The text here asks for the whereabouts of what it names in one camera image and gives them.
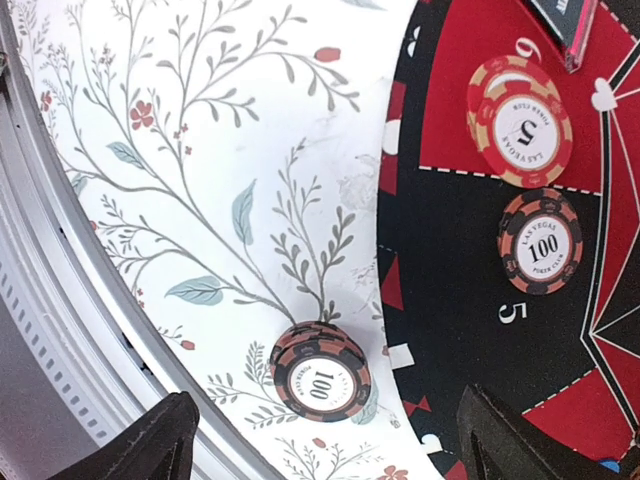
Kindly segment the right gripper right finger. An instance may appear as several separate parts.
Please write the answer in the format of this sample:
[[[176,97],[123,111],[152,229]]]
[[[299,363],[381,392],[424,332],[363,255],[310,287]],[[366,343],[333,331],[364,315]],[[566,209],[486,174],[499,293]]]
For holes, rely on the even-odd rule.
[[[469,479],[637,479],[639,448],[615,472],[557,442],[479,385],[457,410],[461,462]]]

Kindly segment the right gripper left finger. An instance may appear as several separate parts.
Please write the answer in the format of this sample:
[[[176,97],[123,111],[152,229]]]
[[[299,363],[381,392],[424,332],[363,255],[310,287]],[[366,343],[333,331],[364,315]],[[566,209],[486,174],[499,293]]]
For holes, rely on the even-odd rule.
[[[171,393],[104,447],[50,480],[189,480],[199,419],[189,393]]]

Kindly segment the orange chips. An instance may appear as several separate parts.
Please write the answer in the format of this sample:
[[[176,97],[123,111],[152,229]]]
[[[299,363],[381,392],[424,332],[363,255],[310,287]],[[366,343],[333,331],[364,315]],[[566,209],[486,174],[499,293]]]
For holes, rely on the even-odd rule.
[[[553,183],[571,157],[570,117],[550,77],[533,61],[500,55],[481,64],[467,88],[468,126],[478,151],[507,183]]]

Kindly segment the dark chips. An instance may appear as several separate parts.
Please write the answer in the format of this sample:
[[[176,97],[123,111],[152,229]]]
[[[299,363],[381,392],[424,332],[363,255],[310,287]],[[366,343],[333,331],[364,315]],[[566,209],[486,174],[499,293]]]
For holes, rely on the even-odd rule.
[[[527,190],[506,206],[497,246],[507,278],[530,295],[563,288],[584,249],[575,208],[559,191],[547,187]]]

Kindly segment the black triangular dealer marker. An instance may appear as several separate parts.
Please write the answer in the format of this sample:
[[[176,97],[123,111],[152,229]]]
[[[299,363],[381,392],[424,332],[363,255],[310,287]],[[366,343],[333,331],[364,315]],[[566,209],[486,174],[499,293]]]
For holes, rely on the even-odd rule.
[[[524,1],[541,27],[550,35],[569,73],[582,66],[593,24],[597,1],[533,0]]]

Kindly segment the blue small blind button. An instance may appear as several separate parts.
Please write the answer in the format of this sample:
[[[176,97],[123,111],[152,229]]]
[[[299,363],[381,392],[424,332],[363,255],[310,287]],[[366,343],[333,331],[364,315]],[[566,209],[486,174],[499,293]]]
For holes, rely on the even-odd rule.
[[[614,459],[603,459],[599,461],[599,464],[616,474],[620,474],[625,477],[629,476],[629,469],[626,466],[624,466],[621,462],[618,462]]]

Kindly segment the dark poker chip stack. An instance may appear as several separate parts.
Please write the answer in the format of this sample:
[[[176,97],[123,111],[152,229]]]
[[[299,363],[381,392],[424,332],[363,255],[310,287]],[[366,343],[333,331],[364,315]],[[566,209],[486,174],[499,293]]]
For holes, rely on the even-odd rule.
[[[306,321],[289,327],[274,344],[269,365],[284,405],[309,420],[354,417],[371,394],[364,351],[333,324]]]

